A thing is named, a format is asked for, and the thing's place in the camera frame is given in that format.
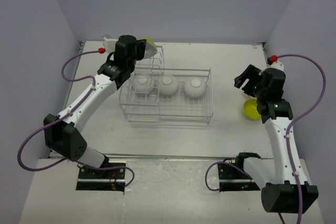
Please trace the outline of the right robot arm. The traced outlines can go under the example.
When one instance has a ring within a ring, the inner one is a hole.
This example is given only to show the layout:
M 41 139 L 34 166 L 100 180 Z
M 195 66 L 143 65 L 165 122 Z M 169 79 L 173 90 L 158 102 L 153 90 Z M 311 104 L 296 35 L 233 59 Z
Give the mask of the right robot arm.
M 249 65 L 234 79 L 234 86 L 256 98 L 257 111 L 268 133 L 275 170 L 271 171 L 256 153 L 239 153 L 234 172 L 250 176 L 261 190 L 266 212 L 303 214 L 318 198 L 317 186 L 310 185 L 298 156 L 293 135 L 290 103 L 283 99 L 286 75 L 283 70 L 260 70 Z

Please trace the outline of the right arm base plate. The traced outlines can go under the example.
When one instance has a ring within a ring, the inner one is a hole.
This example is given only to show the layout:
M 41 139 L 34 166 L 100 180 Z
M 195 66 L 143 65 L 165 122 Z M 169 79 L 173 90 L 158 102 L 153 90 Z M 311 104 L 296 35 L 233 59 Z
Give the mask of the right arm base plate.
M 256 183 L 245 174 L 241 173 L 235 166 L 233 159 L 225 159 L 226 164 L 217 164 L 219 191 L 260 191 Z

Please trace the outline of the green bowl white inside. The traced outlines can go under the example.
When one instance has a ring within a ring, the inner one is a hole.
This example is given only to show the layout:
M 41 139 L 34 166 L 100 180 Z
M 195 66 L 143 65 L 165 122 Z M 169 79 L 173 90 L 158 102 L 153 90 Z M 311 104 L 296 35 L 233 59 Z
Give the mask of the green bowl white inside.
M 149 37 L 142 37 L 141 40 L 146 40 L 144 59 L 152 58 L 157 53 L 157 46 Z

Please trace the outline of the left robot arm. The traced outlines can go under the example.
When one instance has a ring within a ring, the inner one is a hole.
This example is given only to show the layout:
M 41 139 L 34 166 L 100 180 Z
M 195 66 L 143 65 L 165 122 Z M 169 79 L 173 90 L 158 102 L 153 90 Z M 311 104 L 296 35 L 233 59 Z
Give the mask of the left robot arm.
M 136 39 L 132 35 L 122 35 L 117 41 L 104 40 L 98 53 L 108 56 L 97 74 L 89 77 L 90 85 L 63 111 L 44 118 L 48 148 L 70 161 L 90 167 L 97 178 L 108 175 L 108 158 L 88 146 L 81 131 L 102 103 L 131 77 L 136 62 L 145 57 L 147 44 L 146 39 Z

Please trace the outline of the lime green bowl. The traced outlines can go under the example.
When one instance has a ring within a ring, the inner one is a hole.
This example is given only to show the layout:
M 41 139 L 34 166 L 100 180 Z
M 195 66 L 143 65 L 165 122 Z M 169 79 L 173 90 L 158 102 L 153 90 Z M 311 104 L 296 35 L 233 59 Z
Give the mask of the lime green bowl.
M 244 102 L 243 112 L 245 117 L 249 120 L 261 120 L 261 115 L 257 110 L 257 100 L 255 98 L 248 99 Z

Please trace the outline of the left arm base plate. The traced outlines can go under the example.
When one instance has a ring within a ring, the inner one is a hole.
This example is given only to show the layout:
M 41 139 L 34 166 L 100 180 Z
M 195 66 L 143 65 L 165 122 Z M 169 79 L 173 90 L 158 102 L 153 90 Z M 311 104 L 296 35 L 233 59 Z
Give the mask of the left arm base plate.
M 79 168 L 76 190 L 78 191 L 121 191 L 125 190 L 125 169 L 94 170 Z

